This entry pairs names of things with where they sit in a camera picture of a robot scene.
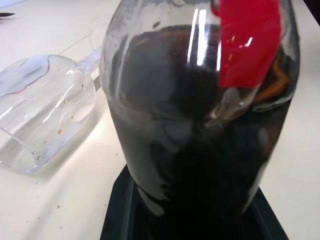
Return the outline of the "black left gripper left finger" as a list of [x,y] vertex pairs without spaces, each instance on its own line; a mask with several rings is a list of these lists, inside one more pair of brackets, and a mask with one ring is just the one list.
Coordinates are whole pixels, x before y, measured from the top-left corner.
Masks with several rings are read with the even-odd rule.
[[100,239],[139,240],[140,210],[138,188],[125,166],[113,184]]

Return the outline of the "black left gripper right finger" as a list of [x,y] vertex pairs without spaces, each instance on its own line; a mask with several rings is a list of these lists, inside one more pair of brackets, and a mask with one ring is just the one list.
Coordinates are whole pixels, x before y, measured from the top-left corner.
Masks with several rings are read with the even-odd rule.
[[243,239],[289,239],[260,188],[243,215]]

